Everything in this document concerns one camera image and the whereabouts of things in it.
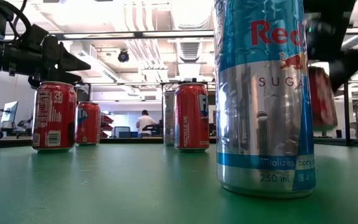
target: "red can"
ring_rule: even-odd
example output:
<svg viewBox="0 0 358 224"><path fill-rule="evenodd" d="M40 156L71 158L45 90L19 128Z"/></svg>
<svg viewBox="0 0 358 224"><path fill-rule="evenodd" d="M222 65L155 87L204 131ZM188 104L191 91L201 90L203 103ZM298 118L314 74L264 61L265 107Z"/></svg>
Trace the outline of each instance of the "red can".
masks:
<svg viewBox="0 0 358 224"><path fill-rule="evenodd" d="M75 142L97 144L100 142L100 107L97 103L81 102L77 107Z"/></svg>
<svg viewBox="0 0 358 224"><path fill-rule="evenodd" d="M184 83L175 92L175 149L204 152L209 148L208 92L203 84Z"/></svg>
<svg viewBox="0 0 358 224"><path fill-rule="evenodd" d="M309 67L311 111L314 131L329 131L338 125L334 95L323 68Z"/></svg>
<svg viewBox="0 0 358 224"><path fill-rule="evenodd" d="M73 147L76 101L72 85L42 82L35 99L33 149L68 151Z"/></svg>

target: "person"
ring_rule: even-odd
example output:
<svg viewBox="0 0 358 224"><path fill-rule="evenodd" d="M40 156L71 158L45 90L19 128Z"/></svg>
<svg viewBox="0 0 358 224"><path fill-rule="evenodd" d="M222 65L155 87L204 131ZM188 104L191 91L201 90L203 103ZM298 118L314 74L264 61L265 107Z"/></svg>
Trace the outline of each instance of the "person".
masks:
<svg viewBox="0 0 358 224"><path fill-rule="evenodd" d="M149 112L147 110L143 110L142 116L139 117L136 122L136 128L138 129L137 133L139 138L152 135L151 131L143 131L144 127L151 124L157 123L153 120L153 118L149 116Z"/></svg>

